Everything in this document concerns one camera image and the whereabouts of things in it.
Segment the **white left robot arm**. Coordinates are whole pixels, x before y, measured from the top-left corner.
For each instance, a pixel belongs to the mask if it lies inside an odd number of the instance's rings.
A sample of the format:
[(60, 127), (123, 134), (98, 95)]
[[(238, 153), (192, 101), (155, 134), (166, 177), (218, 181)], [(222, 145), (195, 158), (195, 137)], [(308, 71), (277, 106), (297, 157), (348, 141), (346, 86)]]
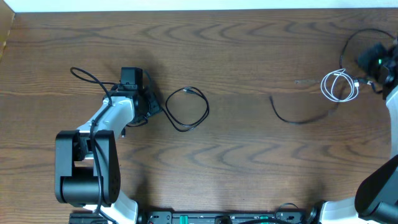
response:
[(106, 223), (146, 223), (138, 203), (121, 190), (116, 141), (125, 128), (146, 124), (159, 110), (148, 73), (123, 67), (119, 82), (100, 81), (91, 73), (86, 82), (104, 90), (100, 109), (83, 125), (60, 131), (55, 138), (55, 197), (60, 203), (81, 207)]

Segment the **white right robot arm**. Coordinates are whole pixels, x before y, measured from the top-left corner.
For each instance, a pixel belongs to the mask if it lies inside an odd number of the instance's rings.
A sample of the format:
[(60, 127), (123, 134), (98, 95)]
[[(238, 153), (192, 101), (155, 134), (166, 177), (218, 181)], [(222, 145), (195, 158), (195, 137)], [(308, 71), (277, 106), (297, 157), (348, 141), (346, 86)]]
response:
[(352, 197), (323, 201), (311, 223), (397, 223), (397, 43), (377, 43), (357, 58), (358, 67), (380, 85), (380, 106), (390, 122), (389, 151)]

